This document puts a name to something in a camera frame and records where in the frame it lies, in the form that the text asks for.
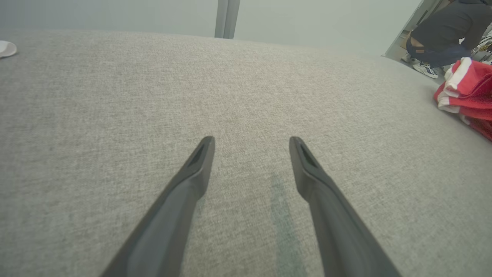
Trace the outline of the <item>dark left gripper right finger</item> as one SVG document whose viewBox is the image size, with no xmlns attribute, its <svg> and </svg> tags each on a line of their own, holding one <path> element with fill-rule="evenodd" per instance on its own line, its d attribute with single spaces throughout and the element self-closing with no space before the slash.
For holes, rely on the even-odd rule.
<svg viewBox="0 0 492 277">
<path fill-rule="evenodd" d="M 297 191 L 307 201 L 326 277 L 401 274 L 300 137 L 289 151 Z"/>
</svg>

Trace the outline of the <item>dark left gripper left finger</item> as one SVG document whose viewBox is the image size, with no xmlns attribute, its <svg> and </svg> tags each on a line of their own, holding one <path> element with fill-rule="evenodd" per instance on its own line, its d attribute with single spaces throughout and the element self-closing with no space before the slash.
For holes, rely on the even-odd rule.
<svg viewBox="0 0 492 277">
<path fill-rule="evenodd" d="M 204 137 L 146 212 L 103 277 L 177 277 L 192 217 L 205 195 L 214 161 L 215 139 Z"/>
</svg>

